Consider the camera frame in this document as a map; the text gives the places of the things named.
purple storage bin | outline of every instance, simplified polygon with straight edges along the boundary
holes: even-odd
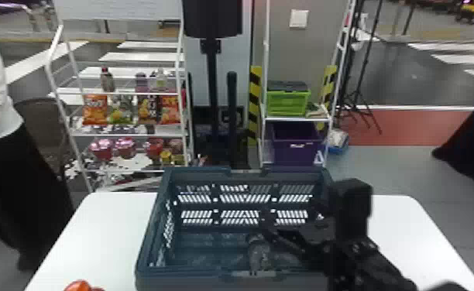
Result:
[[[274,164],[281,166],[313,166],[322,143],[313,122],[272,122]]]

green plastic crate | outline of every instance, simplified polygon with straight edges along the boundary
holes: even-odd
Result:
[[[311,91],[303,82],[269,81],[267,113],[272,116],[305,116]]]

black pants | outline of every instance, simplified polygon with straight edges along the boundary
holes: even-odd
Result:
[[[44,256],[72,216],[67,188],[26,127],[0,139],[0,239],[31,258]]]

red container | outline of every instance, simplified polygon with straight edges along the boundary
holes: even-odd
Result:
[[[115,143],[115,148],[123,159],[131,159],[136,155],[136,143],[132,138],[120,138]]]
[[[112,141],[110,139],[99,139],[89,145],[92,153],[101,161],[112,159]]]
[[[150,138],[143,143],[146,155],[151,159],[160,159],[160,153],[163,151],[165,141],[163,139]]]

light switch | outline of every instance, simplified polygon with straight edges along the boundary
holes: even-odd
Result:
[[[291,9],[290,27],[305,29],[307,27],[307,14],[309,10]]]

